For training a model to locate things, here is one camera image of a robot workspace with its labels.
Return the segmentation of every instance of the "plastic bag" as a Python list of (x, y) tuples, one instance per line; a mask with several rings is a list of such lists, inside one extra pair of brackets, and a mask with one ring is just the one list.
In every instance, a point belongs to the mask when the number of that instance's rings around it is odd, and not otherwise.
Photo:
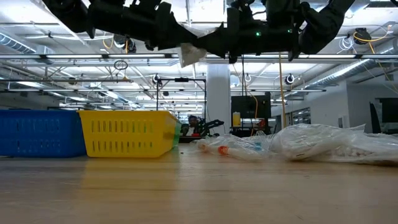
[(365, 134), (364, 126), (341, 129), (322, 124), (298, 124), (277, 133), (270, 151), (291, 161), (398, 164), (398, 139)]
[(232, 135), (202, 139), (196, 147), (204, 152), (248, 161), (351, 162), (398, 165), (398, 138), (365, 134), (364, 125), (341, 129), (323, 124), (296, 124), (277, 134), (238, 138)]
[[(195, 34), (198, 38), (214, 32), (214, 30), (216, 29), (212, 28), (209, 30), (198, 30), (185, 24), (180, 25), (189, 30), (192, 34)], [(178, 57), (180, 59), (180, 64), (182, 68), (199, 62), (201, 59), (205, 58), (206, 55), (207, 51), (205, 49), (199, 49), (193, 46), (191, 43), (182, 43), (178, 51)]]
[(264, 156), (270, 152), (271, 139), (263, 132), (249, 138), (239, 138), (231, 134), (218, 136), (217, 138), (206, 138), (196, 141), (194, 144), (203, 152), (231, 156), (247, 161), (263, 161)]

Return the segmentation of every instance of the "blue plastic crate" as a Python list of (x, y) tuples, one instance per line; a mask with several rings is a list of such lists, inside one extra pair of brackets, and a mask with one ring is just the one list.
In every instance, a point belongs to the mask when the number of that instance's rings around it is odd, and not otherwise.
[(0, 110), (0, 156), (85, 154), (81, 121), (75, 111)]

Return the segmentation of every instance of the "column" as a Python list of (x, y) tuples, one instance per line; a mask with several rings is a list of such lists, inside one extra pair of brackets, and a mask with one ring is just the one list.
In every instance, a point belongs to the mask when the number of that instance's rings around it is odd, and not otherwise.
[[(225, 132), (231, 127), (231, 90), (229, 65), (207, 66), (207, 112), (206, 121), (224, 121)], [(211, 134), (224, 134), (224, 127), (210, 130)]]

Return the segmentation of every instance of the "black robotic arm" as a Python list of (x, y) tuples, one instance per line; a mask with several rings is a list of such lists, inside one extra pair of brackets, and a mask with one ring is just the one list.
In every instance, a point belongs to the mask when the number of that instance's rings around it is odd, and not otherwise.
[[(200, 38), (177, 23), (171, 5), (161, 0), (134, 0), (129, 7), (123, 6), (124, 0), (90, 0), (88, 8), (81, 0), (43, 2), (72, 31), (85, 31), (91, 38), (101, 29), (144, 41), (149, 50), (191, 43), (222, 58), (228, 54), (229, 62), (235, 63), (242, 54), (289, 52), (293, 60), (301, 52), (318, 53), (336, 37), (354, 0), (329, 0), (320, 12), (300, 0), (262, 0), (267, 21), (253, 19), (254, 0), (236, 0), (227, 8), (227, 27), (221, 24)], [(304, 21), (307, 25), (301, 30)]]

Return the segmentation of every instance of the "wooden table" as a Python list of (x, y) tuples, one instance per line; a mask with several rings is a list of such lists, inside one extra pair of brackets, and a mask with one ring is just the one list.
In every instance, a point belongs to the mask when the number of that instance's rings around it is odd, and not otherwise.
[(398, 169), (159, 159), (0, 159), (0, 223), (398, 223)]

